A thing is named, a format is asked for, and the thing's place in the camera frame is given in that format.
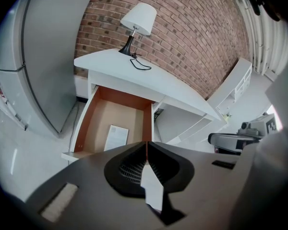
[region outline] white refrigerator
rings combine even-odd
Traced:
[[[57,136],[76,102],[73,56],[90,0],[17,0],[0,26],[0,109]]]

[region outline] table lamp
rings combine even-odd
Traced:
[[[130,46],[134,39],[133,35],[136,31],[143,35],[150,35],[156,15],[157,11],[154,7],[146,3],[139,3],[121,19],[120,23],[133,32],[125,46],[119,51],[120,53],[131,56]]]

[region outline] white lampshade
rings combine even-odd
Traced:
[[[133,27],[139,28],[136,32],[143,35],[150,35],[157,15],[154,7],[146,3],[137,4],[120,21],[124,26],[133,30]]]

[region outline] white floor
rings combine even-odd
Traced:
[[[78,104],[77,119],[85,105]],[[75,106],[60,138],[51,139],[21,130],[0,111],[0,184],[4,190],[25,201],[43,182],[68,165],[61,153],[69,150],[76,112]]]

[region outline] open drawer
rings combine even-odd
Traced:
[[[84,107],[74,135],[71,151],[62,158],[75,161],[103,152],[111,125],[128,129],[127,144],[153,141],[153,101],[96,86]]]

